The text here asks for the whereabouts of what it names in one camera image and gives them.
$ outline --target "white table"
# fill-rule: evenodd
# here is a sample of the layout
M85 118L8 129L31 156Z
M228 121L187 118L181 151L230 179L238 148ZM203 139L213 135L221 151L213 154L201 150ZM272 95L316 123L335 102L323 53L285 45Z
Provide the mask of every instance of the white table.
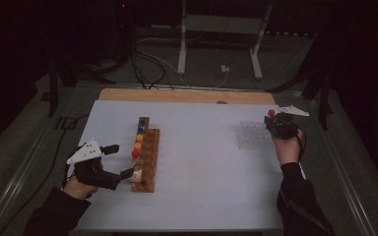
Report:
M121 145L106 171L129 167L140 116L161 130L155 192L99 189L78 230L234 231L282 228L276 198L283 178L273 151L239 149L235 129L275 105L96 101L81 144Z

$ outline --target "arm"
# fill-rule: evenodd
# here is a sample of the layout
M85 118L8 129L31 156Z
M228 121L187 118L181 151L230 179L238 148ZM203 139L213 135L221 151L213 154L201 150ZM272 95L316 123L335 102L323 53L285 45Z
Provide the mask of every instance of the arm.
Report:
M63 191L53 188L43 206L32 213L24 235L68 235L91 205L85 198L96 191L97 187L84 185L75 176L67 182Z
M302 136L303 133L298 131L298 137L302 138ZM298 213L297 210L286 203L287 201L291 201L321 222L323 227L330 229L333 232L331 235L334 235L330 223L317 203L312 183L302 176L298 163L301 143L297 138L274 139L274 142L283 173L281 191L283 191L285 199L279 193L278 210L282 215L285 235L330 235L325 233L320 226Z

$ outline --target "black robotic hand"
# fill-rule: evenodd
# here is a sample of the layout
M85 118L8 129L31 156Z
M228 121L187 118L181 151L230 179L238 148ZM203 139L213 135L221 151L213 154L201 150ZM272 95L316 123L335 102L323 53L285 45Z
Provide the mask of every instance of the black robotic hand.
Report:
M278 113L270 110L269 116L265 116L266 128L277 139L287 140L297 136L298 126L293 123L293 115Z

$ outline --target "wooden block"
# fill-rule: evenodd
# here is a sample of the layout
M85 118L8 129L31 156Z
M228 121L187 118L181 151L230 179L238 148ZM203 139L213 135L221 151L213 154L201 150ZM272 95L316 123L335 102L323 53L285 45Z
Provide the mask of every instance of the wooden block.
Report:
M140 142L140 157L133 158L132 165L138 165L135 171L135 177L130 178L132 182L132 191L138 193L153 193L156 185L156 170L158 164L158 143L160 130L150 129L150 118L140 117L137 127L137 135L141 134L141 128L144 130L143 140Z

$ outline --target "red peg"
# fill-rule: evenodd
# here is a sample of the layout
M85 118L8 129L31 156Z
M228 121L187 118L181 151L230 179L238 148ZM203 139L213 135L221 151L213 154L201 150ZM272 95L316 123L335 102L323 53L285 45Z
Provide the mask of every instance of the red peg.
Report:
M137 150L133 150L133 152L131 152L131 155L133 156L133 158L137 158L140 156L140 152Z
M273 109L270 109L270 110L268 111L268 115L271 116L271 117L274 116L275 113L276 113L276 112L275 112L275 110L273 110Z

